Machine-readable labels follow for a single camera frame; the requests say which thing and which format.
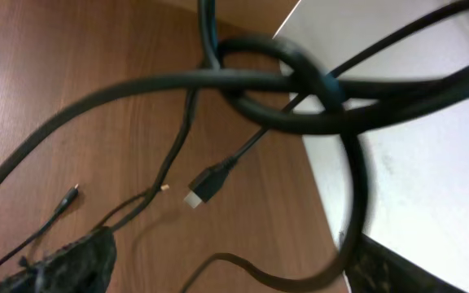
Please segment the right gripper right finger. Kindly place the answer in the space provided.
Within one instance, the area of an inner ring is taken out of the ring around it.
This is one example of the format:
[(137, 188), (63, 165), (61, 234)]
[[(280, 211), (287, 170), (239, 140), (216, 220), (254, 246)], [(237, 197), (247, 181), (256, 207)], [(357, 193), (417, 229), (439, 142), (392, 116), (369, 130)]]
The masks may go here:
[(351, 292), (465, 293), (365, 234), (344, 272)]

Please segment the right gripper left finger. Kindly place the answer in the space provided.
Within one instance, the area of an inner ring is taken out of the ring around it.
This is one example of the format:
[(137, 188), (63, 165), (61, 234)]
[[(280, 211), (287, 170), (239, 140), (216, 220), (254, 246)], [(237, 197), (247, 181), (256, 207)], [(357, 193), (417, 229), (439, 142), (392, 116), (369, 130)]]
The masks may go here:
[(0, 281), (0, 293), (105, 293), (117, 258), (110, 228), (94, 230)]

